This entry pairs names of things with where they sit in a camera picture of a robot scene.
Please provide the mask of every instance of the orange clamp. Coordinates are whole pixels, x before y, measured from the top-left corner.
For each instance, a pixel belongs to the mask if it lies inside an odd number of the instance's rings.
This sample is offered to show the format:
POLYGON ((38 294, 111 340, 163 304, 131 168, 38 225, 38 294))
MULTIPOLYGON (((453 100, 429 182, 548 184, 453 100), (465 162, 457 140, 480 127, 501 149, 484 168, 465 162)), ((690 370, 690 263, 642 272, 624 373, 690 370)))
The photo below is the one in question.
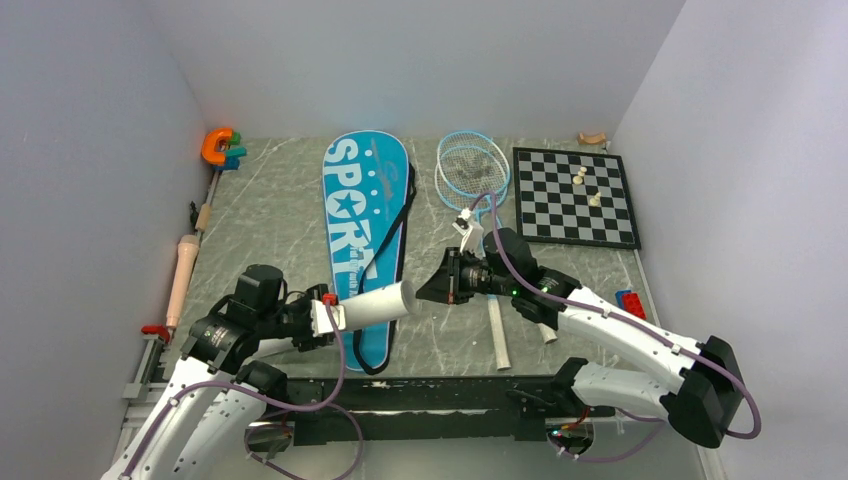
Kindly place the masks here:
POLYGON ((233 138, 235 132, 230 127, 223 127, 213 130, 212 133, 206 135, 203 141, 203 147, 200 149, 203 159, 212 165, 219 167, 224 166, 227 161, 227 155, 224 151, 230 139, 233 138))
POLYGON ((141 327, 141 333, 144 335, 159 335, 166 344, 171 343, 171 332, 164 325, 145 325, 141 327))

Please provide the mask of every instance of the black and white chessboard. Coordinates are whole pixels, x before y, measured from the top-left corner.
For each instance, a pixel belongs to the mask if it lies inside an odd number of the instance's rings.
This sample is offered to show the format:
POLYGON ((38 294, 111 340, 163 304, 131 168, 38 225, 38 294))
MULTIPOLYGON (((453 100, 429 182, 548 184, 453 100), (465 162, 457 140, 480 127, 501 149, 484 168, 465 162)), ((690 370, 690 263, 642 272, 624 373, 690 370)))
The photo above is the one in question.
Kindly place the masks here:
POLYGON ((621 157, 513 149, 518 233, 528 241, 640 248, 621 157), (572 177, 586 167, 582 185, 572 177), (589 198, 601 192, 601 205, 589 198))

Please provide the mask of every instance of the marble table surface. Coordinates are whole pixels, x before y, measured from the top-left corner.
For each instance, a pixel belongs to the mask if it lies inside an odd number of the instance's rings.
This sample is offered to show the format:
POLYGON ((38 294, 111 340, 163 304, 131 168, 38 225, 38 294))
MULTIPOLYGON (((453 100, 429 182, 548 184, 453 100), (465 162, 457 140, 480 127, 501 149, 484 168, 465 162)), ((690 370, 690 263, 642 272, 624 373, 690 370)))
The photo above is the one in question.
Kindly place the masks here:
MULTIPOLYGON (((241 168, 224 172, 218 184, 174 345, 182 345, 190 324, 233 291, 238 275, 248 265, 265 263, 282 269, 293 290, 331 283, 321 166, 332 141, 274 138, 243 142, 248 156, 242 159, 241 168)), ((444 248, 458 245, 451 227, 456 214, 439 200, 432 183, 439 139, 401 141, 418 171, 418 197, 410 211, 404 266, 404 278, 417 289, 438 266, 444 248)), ((600 152, 597 147, 581 147, 574 141, 495 141, 510 162, 512 147, 600 152)), ((504 226, 515 228, 512 185, 509 195, 499 213, 504 226)), ((531 248, 540 264, 579 279, 608 300, 615 301, 614 294, 621 289, 639 293, 648 310, 633 251, 553 244, 531 244, 531 248)), ((421 302, 419 314, 398 322, 391 361, 380 376, 551 374, 571 356, 632 368, 600 346, 563 332, 559 332, 558 341, 544 345, 535 324, 521 318, 508 300, 500 302, 512 369, 498 372, 495 368, 486 298, 477 295, 463 306, 421 302)), ((165 353, 166 376, 170 376, 178 356, 177 349, 165 353)), ((291 377, 335 376, 339 353, 333 346, 267 357, 265 361, 291 377)))

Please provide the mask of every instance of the red lego brick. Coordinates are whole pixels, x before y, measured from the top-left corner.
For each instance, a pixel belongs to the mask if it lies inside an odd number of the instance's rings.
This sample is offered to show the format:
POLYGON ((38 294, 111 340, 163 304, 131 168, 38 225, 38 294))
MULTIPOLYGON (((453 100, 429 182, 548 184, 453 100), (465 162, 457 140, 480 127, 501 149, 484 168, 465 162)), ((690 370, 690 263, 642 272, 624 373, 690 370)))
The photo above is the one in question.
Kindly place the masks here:
POLYGON ((647 320, 648 317, 645 315, 645 309, 642 307, 642 301, 639 300, 638 293, 625 293, 621 296, 621 303, 624 305, 624 310, 627 313, 639 317, 642 320, 647 320))

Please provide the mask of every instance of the red clip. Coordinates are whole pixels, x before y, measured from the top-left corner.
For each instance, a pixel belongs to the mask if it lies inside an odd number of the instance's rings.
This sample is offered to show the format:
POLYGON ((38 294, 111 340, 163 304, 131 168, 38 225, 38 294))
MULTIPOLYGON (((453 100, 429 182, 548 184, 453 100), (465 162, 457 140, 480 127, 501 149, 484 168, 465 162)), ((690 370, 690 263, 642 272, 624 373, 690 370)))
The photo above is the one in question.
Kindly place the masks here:
POLYGON ((339 304, 338 295, 336 295, 335 293, 325 293, 324 296, 321 297, 321 303, 323 303, 324 305, 327 305, 327 302, 329 302, 330 305, 338 305, 339 304))
POLYGON ((165 343, 171 343, 171 332, 164 325, 145 325, 141 327, 141 333, 145 335, 159 335, 165 343))

